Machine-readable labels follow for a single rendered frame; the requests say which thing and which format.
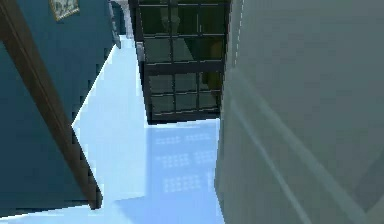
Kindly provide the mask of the black glazed grid door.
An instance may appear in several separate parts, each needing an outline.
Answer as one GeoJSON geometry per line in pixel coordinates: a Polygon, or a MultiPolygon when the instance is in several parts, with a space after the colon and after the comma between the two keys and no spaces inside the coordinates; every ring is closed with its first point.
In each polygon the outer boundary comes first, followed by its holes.
{"type": "Polygon", "coordinates": [[[128,0],[150,125],[220,116],[232,0],[128,0]]]}

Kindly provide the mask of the brown wooden door frame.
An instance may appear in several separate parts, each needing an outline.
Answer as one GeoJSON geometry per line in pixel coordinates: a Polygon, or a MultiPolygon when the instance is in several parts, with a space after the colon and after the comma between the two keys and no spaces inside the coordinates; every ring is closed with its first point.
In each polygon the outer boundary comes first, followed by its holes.
{"type": "Polygon", "coordinates": [[[85,196],[83,202],[99,209],[102,193],[16,0],[0,0],[0,40],[85,196]]]}

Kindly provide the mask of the framed wall picture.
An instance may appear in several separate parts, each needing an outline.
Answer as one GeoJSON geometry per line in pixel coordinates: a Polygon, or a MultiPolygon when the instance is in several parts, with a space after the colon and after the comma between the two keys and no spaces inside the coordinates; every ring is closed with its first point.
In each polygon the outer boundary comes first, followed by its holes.
{"type": "Polygon", "coordinates": [[[79,0],[49,0],[56,21],[60,21],[80,11],[79,0]]]}

